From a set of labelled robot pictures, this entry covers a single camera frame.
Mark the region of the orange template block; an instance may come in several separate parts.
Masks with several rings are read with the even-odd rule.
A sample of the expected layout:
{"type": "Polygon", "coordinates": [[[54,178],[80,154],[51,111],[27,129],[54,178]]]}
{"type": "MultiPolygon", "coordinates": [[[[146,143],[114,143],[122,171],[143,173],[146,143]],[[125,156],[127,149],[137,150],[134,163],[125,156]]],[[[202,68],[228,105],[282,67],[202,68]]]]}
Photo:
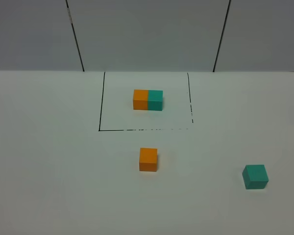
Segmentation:
{"type": "Polygon", "coordinates": [[[148,90],[134,90],[133,109],[148,110],[148,90]]]}

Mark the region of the teal template block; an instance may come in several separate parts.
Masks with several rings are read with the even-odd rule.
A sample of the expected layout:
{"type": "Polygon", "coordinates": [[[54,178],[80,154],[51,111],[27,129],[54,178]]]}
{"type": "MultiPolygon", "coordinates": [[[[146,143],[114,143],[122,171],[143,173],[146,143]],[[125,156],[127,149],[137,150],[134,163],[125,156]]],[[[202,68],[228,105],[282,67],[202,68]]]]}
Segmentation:
{"type": "Polygon", "coordinates": [[[148,110],[162,111],[163,110],[163,91],[149,90],[147,98],[148,110]]]}

